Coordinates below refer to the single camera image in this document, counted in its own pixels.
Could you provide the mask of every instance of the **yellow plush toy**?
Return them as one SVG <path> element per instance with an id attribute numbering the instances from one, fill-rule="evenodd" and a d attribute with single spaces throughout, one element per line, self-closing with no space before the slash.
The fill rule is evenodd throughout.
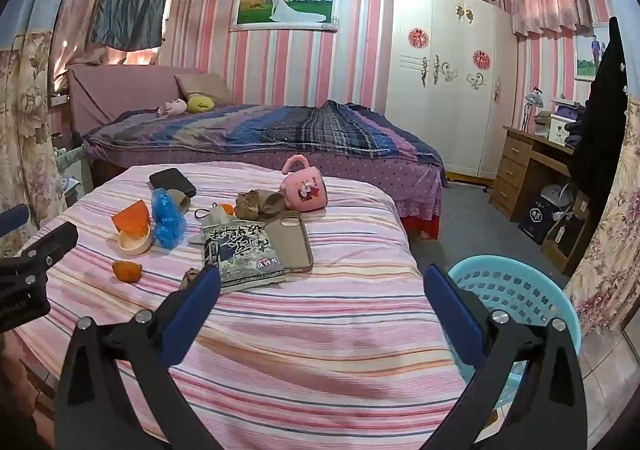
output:
<path id="1" fill-rule="evenodd" d="M 214 106 L 213 100 L 208 96 L 192 96 L 187 102 L 187 112 L 207 112 Z"/>

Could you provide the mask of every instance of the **black coat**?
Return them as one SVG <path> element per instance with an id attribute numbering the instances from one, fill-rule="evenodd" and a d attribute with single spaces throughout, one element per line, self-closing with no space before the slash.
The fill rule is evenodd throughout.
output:
<path id="1" fill-rule="evenodd" d="M 625 137 L 626 69 L 618 20 L 609 21 L 604 51 L 582 117 L 582 139 L 568 168 L 580 190 L 590 198 L 591 216 L 599 218 L 611 192 Z"/>

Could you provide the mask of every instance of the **floor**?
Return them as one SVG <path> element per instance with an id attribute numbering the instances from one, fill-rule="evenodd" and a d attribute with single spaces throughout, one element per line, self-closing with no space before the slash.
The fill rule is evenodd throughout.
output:
<path id="1" fill-rule="evenodd" d="M 440 238 L 417 239 L 411 249 L 423 270 L 436 263 L 448 270 L 458 261 L 482 254 L 516 258 L 542 273 L 560 287 L 567 277 L 556 270 L 540 247 L 488 203 L 481 188 L 451 184 L 442 195 Z M 640 364 L 622 334 L 594 331 L 583 338 L 578 356 L 587 401 L 588 450 L 615 423 L 640 385 Z M 480 438 L 497 432 L 509 406 L 498 411 L 498 420 L 482 431 Z"/>
<path id="2" fill-rule="evenodd" d="M 412 242 L 412 253 L 420 270 L 432 263 L 448 270 L 469 256 L 491 254 L 529 264 L 560 287 L 568 281 L 517 223 L 489 205 L 489 194 L 478 186 L 450 183 L 442 191 L 440 238 Z"/>

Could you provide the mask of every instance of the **pink headboard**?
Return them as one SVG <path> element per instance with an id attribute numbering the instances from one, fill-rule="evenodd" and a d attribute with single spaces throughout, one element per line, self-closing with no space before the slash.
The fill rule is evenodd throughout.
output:
<path id="1" fill-rule="evenodd" d="M 156 65 L 74 65 L 67 73 L 74 130 L 83 136 L 127 110 L 155 109 L 180 98 L 174 75 L 197 72 Z"/>

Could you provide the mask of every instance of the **beige pillow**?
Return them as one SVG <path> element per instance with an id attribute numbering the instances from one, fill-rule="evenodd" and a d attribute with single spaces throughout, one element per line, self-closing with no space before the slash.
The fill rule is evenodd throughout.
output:
<path id="1" fill-rule="evenodd" d="M 203 75 L 175 75 L 175 81 L 182 91 L 185 100 L 192 96 L 206 96 L 217 105 L 232 104 L 231 92 L 226 88 L 222 78 L 216 73 Z"/>

